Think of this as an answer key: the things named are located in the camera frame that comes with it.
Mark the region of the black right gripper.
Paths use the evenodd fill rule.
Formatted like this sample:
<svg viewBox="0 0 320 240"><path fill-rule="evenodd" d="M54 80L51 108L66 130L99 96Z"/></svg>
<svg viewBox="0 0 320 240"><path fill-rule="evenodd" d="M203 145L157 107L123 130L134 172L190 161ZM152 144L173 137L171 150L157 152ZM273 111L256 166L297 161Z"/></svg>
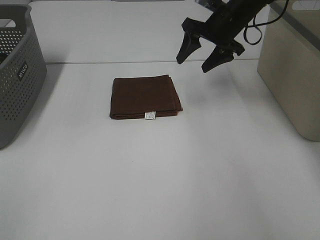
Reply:
<svg viewBox="0 0 320 240"><path fill-rule="evenodd" d="M235 37L264 8L266 0L199 0L198 3L212 11L206 21L187 17L182 23L184 37L176 56L182 64L194 51L201 47L200 38L216 45L201 68L207 73L215 67L231 62L234 54L240 56L244 51L242 44Z"/></svg>

